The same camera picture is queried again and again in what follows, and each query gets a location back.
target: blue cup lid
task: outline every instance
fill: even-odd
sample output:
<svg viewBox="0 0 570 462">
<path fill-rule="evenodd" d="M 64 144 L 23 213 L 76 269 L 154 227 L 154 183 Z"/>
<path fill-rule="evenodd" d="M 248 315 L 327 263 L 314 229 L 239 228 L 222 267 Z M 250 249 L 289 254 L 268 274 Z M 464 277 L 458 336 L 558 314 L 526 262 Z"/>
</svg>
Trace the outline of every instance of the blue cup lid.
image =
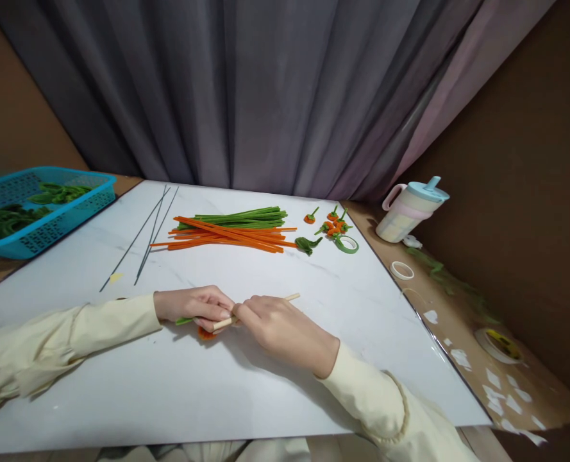
<svg viewBox="0 0 570 462">
<path fill-rule="evenodd" d="M 410 182 L 407 191 L 425 200 L 432 202 L 445 202 L 449 199 L 449 194 L 436 187 L 440 176 L 433 176 L 428 184 L 420 182 Z"/>
</svg>

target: cream long-sleeve shirt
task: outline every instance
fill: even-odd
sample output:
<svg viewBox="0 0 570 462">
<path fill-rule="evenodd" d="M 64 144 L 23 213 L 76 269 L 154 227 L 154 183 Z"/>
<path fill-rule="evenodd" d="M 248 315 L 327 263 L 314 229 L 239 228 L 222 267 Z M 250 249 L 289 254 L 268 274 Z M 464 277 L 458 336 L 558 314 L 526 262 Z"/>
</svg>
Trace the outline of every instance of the cream long-sleeve shirt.
<svg viewBox="0 0 570 462">
<path fill-rule="evenodd" d="M 0 329 L 0 402 L 42 391 L 91 353 L 160 328 L 150 294 L 52 312 L 20 327 Z M 332 373 L 321 382 L 361 421 L 389 460 L 477 460 L 435 405 L 359 360 L 346 345 L 340 345 Z M 304 460 L 305 455 L 310 460 L 303 438 L 253 441 L 245 447 L 236 442 L 182 445 L 162 460 L 224 460 L 236 451 L 237 462 Z M 126 460 L 154 459 L 139 447 Z"/>
</svg>

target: person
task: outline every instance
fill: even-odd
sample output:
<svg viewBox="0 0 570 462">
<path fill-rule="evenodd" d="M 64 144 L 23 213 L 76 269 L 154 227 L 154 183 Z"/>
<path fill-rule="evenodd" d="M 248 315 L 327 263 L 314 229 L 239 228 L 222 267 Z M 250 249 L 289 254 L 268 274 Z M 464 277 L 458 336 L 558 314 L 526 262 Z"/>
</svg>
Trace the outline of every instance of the person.
<svg viewBox="0 0 570 462">
<path fill-rule="evenodd" d="M 390 373 L 361 361 L 338 338 L 281 298 L 253 296 L 234 304 L 218 287 L 154 292 L 103 305 L 52 312 L 20 327 L 0 329 L 0 403 L 44 391 L 91 353 L 193 318 L 208 331 L 231 314 L 265 351 L 308 370 L 362 423 L 367 437 L 392 461 L 476 461 L 455 428 L 432 403 L 417 398 Z M 101 460 L 310 460 L 305 438 L 136 447 L 103 451 Z"/>
</svg>

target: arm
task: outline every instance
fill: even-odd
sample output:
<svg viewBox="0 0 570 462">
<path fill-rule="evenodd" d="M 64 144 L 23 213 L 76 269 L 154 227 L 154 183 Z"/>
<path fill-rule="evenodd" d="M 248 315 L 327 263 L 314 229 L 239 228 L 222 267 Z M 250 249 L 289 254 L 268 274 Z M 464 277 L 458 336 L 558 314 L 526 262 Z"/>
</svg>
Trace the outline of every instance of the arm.
<svg viewBox="0 0 570 462">
<path fill-rule="evenodd" d="M 340 344 L 333 370 L 320 380 L 393 461 L 476 461 L 451 422 Z"/>
<path fill-rule="evenodd" d="M 357 359 L 289 302 L 253 297 L 233 312 L 269 353 L 312 371 L 390 460 L 477 460 L 433 404 Z"/>
<path fill-rule="evenodd" d="M 91 353 L 161 328 L 159 320 L 196 318 L 210 327 L 230 317 L 233 302 L 215 286 L 84 305 L 0 329 L 0 402 L 50 387 Z"/>
</svg>

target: hand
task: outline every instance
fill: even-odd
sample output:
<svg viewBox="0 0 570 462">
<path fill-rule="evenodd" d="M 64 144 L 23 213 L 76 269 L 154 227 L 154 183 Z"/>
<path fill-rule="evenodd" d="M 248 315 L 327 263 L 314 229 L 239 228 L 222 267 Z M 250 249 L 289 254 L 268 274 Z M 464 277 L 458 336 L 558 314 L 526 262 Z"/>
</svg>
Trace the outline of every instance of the hand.
<svg viewBox="0 0 570 462">
<path fill-rule="evenodd" d="M 177 291 L 155 292 L 156 317 L 175 322 L 193 318 L 204 329 L 213 331 L 213 321 L 231 318 L 233 300 L 217 286 L 196 287 Z"/>
<path fill-rule="evenodd" d="M 340 340 L 282 298 L 254 296 L 233 307 L 259 345 L 278 359 L 326 379 L 336 363 Z"/>
</svg>

